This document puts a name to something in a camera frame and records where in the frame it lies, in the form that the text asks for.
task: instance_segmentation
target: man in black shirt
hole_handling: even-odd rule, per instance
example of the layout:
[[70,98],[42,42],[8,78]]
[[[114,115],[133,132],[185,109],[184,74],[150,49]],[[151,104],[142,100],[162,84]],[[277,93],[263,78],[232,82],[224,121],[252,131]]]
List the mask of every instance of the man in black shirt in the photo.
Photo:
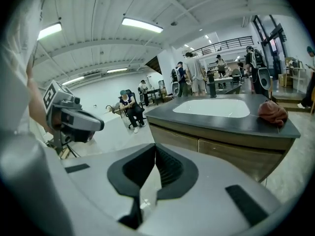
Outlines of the man in black shirt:
[[178,97],[182,97],[182,96],[185,96],[187,97],[188,96],[188,87],[187,87],[187,84],[186,84],[186,71],[183,69],[183,62],[178,62],[176,68],[178,68],[178,71],[181,75],[181,80],[179,81],[179,91],[178,91]]
[[242,74],[242,77],[244,77],[244,64],[243,64],[243,62],[240,62],[240,61],[238,60],[237,65],[238,65],[238,67],[240,68],[240,72],[241,72],[241,74]]
[[245,58],[245,64],[247,73],[249,74],[250,69],[252,69],[252,83],[254,86],[254,90],[256,94],[262,94],[265,95],[267,98],[269,98],[268,91],[262,87],[260,84],[259,76],[258,76],[258,67],[254,67],[252,65],[252,53],[254,52],[254,49],[252,46],[248,46],[246,48],[247,54]]

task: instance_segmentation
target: towel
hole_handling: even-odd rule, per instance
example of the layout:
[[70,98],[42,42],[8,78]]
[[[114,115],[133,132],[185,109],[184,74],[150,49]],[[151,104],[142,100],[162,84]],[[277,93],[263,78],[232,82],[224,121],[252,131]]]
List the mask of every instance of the towel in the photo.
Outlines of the towel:
[[265,103],[262,103],[259,106],[258,115],[260,118],[276,124],[279,127],[282,127],[284,125],[284,121],[288,118],[287,111],[273,101],[266,101]]

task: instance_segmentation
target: ceiling light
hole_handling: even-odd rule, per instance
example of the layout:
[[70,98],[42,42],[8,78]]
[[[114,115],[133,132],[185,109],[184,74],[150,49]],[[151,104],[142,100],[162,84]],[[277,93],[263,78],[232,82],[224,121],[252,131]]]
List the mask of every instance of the ceiling light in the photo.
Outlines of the ceiling light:
[[84,76],[76,78],[76,79],[73,79],[73,80],[70,80],[70,81],[67,81],[67,82],[63,83],[63,85],[68,85],[68,84],[70,84],[72,82],[80,81],[82,79],[84,79]]
[[122,72],[122,71],[126,71],[127,69],[128,69],[128,68],[113,69],[113,70],[108,70],[107,73]]
[[135,26],[135,27],[139,27],[139,28],[143,28],[143,29],[147,29],[147,30],[151,30],[157,33],[160,33],[163,31],[163,28],[155,26],[155,25],[151,25],[149,23],[145,23],[139,20],[135,20],[135,19],[131,19],[131,18],[124,18],[123,19],[123,23],[124,26]]
[[44,37],[47,37],[47,36],[49,36],[49,35],[51,35],[51,34],[53,34],[53,33],[55,33],[55,32],[59,32],[59,31],[61,31],[62,30],[62,28],[61,28],[61,23],[56,23],[56,24],[54,24],[54,25],[52,25],[52,26],[49,26],[49,27],[47,27],[47,28],[45,28],[45,29],[42,29],[40,32],[39,32],[39,35],[38,35],[38,39],[37,40],[40,40],[40,39],[42,39],[42,38],[44,38]]

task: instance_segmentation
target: dark countertop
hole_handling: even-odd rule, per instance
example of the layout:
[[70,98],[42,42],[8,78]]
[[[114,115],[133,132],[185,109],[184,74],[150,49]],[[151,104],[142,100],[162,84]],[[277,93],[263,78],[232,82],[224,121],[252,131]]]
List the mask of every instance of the dark countertop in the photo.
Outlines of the dark countertop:
[[216,99],[240,99],[247,104],[250,114],[243,118],[229,118],[217,116],[203,116],[193,114],[182,114],[173,111],[180,104],[197,99],[211,99],[210,96],[200,97],[180,97],[171,100],[163,106],[157,107],[145,115],[147,117],[161,119],[169,122],[186,124],[201,128],[220,130],[225,132],[233,132],[238,134],[281,137],[281,138],[299,138],[300,132],[293,123],[288,119],[282,128],[258,117],[259,105],[264,103],[267,98],[260,94],[228,94],[217,95]]

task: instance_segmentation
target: sink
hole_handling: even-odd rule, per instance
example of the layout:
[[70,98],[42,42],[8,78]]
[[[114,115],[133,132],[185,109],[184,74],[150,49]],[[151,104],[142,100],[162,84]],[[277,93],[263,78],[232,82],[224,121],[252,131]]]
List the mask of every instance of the sink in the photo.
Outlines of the sink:
[[176,113],[242,118],[250,114],[246,103],[237,99],[200,99],[189,100],[175,109]]

